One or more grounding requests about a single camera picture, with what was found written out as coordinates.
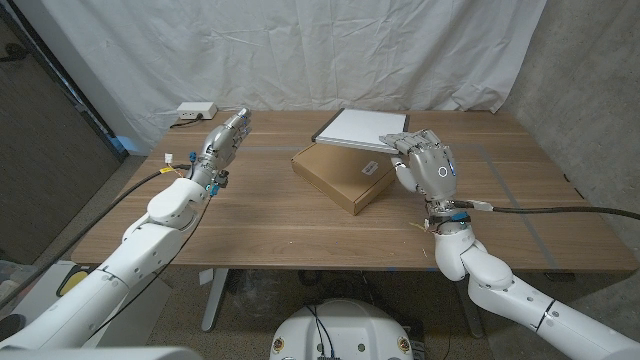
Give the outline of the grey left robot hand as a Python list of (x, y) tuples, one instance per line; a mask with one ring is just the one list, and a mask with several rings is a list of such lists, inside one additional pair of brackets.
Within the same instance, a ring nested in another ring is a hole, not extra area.
[(206, 187), (233, 162), (238, 148), (251, 132), (250, 117), (251, 110), (242, 108), (209, 133), (190, 170), (190, 180)]

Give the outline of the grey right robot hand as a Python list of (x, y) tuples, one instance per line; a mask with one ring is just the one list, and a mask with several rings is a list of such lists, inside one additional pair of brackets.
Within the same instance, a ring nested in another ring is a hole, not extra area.
[(400, 183), (410, 192), (423, 194), (427, 201), (452, 198), (456, 192), (455, 159), (429, 129), (380, 136), (398, 155), (391, 157)]

